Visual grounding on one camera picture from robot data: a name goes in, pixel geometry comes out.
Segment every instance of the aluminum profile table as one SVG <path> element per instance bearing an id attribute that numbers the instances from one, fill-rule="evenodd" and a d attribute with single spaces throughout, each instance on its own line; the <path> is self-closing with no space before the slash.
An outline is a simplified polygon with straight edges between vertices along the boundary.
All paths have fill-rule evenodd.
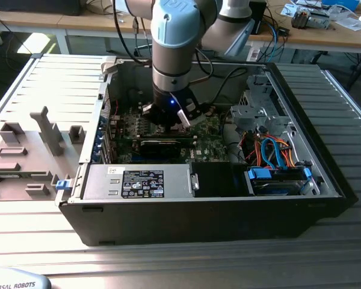
<path id="1" fill-rule="evenodd" d="M 66 63 L 75 58 L 85 57 Z M 39 62 L 24 68 L 0 115 Z M 355 183 L 360 200 L 341 216 L 293 240 L 87 247 L 53 201 L 0 202 L 0 267 L 44 274 L 61 289 L 361 288 L 361 111 L 328 72 L 279 69 Z"/>

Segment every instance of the power supply label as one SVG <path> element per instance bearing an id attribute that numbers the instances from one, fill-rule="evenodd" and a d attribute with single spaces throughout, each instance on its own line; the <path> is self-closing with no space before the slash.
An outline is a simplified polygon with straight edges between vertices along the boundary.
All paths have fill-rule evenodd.
<path id="1" fill-rule="evenodd" d="M 123 173 L 124 199 L 164 197 L 162 170 L 125 170 Z"/>

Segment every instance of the universal robots logo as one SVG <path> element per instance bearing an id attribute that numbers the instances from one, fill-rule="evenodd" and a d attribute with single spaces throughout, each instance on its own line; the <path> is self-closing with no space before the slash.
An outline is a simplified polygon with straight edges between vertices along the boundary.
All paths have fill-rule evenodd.
<path id="1" fill-rule="evenodd" d="M 187 2 L 182 0 L 168 0 L 164 6 L 168 6 L 170 8 L 177 8 L 179 11 L 182 11 L 188 5 Z"/>

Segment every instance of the floor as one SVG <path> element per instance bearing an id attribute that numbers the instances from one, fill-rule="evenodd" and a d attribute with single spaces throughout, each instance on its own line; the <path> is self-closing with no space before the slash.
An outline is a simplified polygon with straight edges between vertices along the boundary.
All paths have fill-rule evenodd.
<path id="1" fill-rule="evenodd" d="M 47 35 L 50 39 L 43 52 L 59 54 L 59 48 L 55 36 Z M 17 74 L 23 68 L 29 59 L 29 54 L 19 54 L 17 50 L 20 48 L 20 41 L 24 42 L 29 37 L 27 33 L 16 33 L 14 36 L 11 33 L 3 33 L 2 38 L 4 44 L 0 46 L 0 99 L 5 94 L 11 83 L 15 80 Z M 135 47 L 134 40 L 126 39 L 127 45 L 131 50 Z M 145 45 L 144 40 L 139 40 L 138 45 Z M 82 55 L 106 55 L 105 43 L 100 37 L 70 37 L 70 45 L 73 54 Z M 123 48 L 118 39 L 111 39 L 111 47 L 113 50 L 125 56 Z M 248 48 L 244 49 L 243 53 L 236 57 L 237 60 L 244 61 L 248 53 Z M 282 57 L 275 57 L 281 62 L 293 63 L 309 63 L 314 51 L 296 51 L 293 49 L 285 49 Z M 350 77 L 351 66 L 354 64 L 353 57 L 349 58 L 344 53 L 329 52 L 328 55 L 323 55 L 318 61 L 318 65 L 322 69 L 328 69 L 335 76 L 335 78 L 345 85 Z M 350 91 L 351 96 L 361 106 L 361 77 Z"/>

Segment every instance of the wooden table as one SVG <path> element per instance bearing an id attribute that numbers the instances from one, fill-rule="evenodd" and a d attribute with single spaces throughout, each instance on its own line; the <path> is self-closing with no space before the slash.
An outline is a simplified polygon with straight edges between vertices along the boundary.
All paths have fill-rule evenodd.
<path id="1" fill-rule="evenodd" d="M 334 22 L 330 25 L 330 29 L 327 30 L 315 28 L 295 29 L 291 26 L 290 17 L 279 14 L 287 2 L 289 1 L 269 1 L 273 18 L 278 21 L 280 26 L 290 29 L 290 35 L 285 45 L 287 48 L 361 53 L 361 31 L 354 32 Z M 361 5 L 356 13 L 361 14 Z M 118 37 L 112 15 L 97 15 L 88 10 L 85 10 L 80 16 L 0 11 L 0 19 L 14 32 L 55 34 L 62 54 L 70 53 L 67 36 L 106 37 L 106 39 Z M 123 21 L 119 22 L 123 36 L 132 38 L 134 36 L 132 17 L 124 15 L 120 20 Z M 146 28 L 150 29 L 149 21 L 146 21 Z M 6 30 L 6 27 L 0 23 L 0 31 Z M 248 60 L 255 60 L 254 57 L 251 57 L 257 55 L 254 52 L 258 52 L 261 47 L 268 45 L 271 40 L 270 29 L 263 25 L 259 35 L 252 35 L 249 38 L 247 44 L 251 46 L 251 50 Z M 107 50 L 110 48 L 109 45 L 109 40 L 107 40 Z"/>

